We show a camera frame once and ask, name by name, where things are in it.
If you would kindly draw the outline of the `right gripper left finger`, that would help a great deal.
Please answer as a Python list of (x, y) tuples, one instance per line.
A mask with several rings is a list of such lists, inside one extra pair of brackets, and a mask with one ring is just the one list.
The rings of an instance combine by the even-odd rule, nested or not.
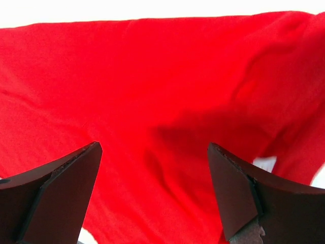
[(92, 142), (1, 179), (1, 243), (77, 243), (102, 152)]

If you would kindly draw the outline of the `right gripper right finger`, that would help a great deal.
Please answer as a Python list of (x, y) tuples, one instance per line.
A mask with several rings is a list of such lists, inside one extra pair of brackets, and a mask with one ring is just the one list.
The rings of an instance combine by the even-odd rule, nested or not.
[(324, 243), (324, 190), (260, 169), (212, 143), (208, 161), (230, 243)]

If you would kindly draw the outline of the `red t shirt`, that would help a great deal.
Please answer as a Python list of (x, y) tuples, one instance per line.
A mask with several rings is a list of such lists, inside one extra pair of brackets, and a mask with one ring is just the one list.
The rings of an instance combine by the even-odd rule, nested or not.
[(1, 177), (92, 141), (98, 243), (222, 243), (209, 143), (306, 185), (324, 164), (324, 14), (1, 29)]

